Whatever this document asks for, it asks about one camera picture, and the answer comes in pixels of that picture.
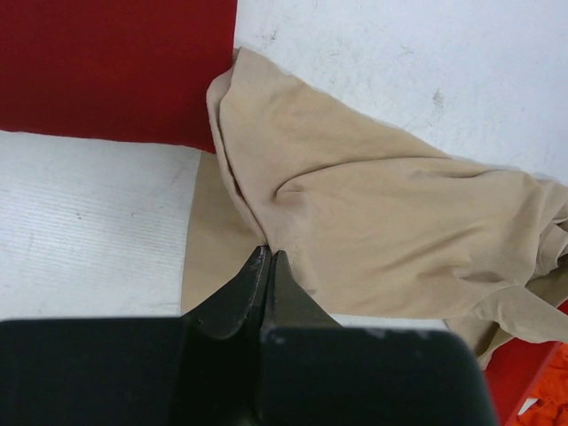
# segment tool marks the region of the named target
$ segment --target orange object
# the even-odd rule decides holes
[[[560,346],[531,392],[537,398],[516,426],[568,426],[568,344]]]

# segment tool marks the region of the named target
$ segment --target red fabric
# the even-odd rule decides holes
[[[517,417],[517,426],[568,426],[568,345],[556,352],[531,397],[538,401]]]
[[[213,151],[236,0],[0,1],[0,129]]]

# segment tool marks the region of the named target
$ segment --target wrinkled fabric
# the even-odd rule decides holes
[[[560,306],[567,298],[568,267],[562,265],[548,275],[531,280],[526,288],[548,304]],[[541,321],[538,317],[525,317],[530,321]],[[513,339],[513,335],[500,328],[498,323],[480,319],[473,312],[465,317],[447,319],[446,324],[465,340],[483,368],[487,367],[497,348]]]
[[[210,85],[208,108],[227,192],[217,196],[259,241],[288,252],[326,311],[448,320],[472,348],[470,330],[493,324],[530,342],[568,341],[568,317],[526,287],[565,254],[565,186],[452,159],[244,49]],[[211,254],[192,229],[187,259],[199,269]],[[220,264],[216,278],[234,266]]]

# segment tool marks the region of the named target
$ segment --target beige fabric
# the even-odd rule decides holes
[[[566,187],[453,160],[247,50],[211,84],[208,106],[234,205],[328,312],[469,323],[459,333],[472,347],[471,324],[492,321],[532,342],[568,341],[568,317],[525,289],[568,246]],[[197,246],[196,203],[190,291],[226,281],[219,257]],[[217,269],[198,283],[188,270],[212,256]]]
[[[215,155],[201,154],[187,233],[182,312],[219,290],[262,244],[234,207]]]
[[[566,265],[561,266],[547,276],[531,280],[526,287],[552,306],[559,306],[567,298],[568,267]],[[522,318],[530,321],[542,321],[542,318],[528,315],[523,315]],[[477,355],[479,364],[483,368],[489,364],[493,352],[513,338],[513,335],[501,329],[496,322],[481,320],[473,312],[466,317],[449,319],[446,323],[465,340],[466,344]]]

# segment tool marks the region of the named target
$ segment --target fabric fold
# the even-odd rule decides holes
[[[567,318],[525,287],[566,250],[565,186],[452,159],[246,49],[207,100],[228,196],[328,312],[444,319],[472,348],[493,323],[566,339]]]

